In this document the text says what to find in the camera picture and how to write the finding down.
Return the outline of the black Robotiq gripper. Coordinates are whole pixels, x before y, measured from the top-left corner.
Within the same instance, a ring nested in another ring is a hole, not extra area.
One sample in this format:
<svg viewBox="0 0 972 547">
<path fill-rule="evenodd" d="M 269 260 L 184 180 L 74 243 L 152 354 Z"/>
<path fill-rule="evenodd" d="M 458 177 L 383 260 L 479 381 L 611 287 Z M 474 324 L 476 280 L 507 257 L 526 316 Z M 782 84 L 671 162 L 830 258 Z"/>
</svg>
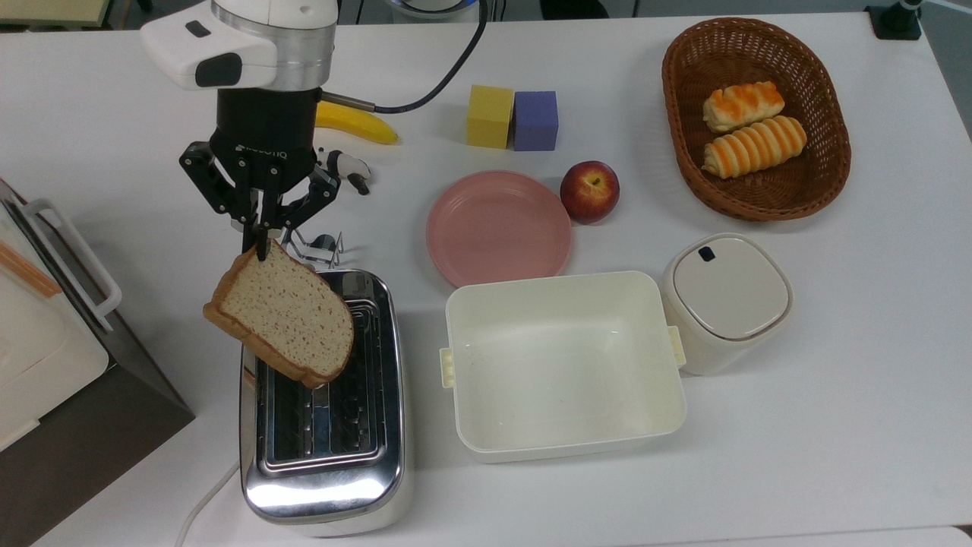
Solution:
<svg viewBox="0 0 972 547">
<path fill-rule="evenodd" d="M 181 168 L 210 207 L 239 222 L 241 250 L 254 250 L 257 259 L 267 258 L 267 232 L 257 225 L 254 189 L 265 188 L 268 231 L 297 229 L 338 195 L 341 181 L 316 165 L 313 137 L 319 98 L 318 89 L 218 90 L 210 145 L 192 142 L 180 156 Z M 232 181 L 219 171 L 216 160 Z M 306 196 L 282 204 L 285 191 L 306 177 Z"/>
</svg>

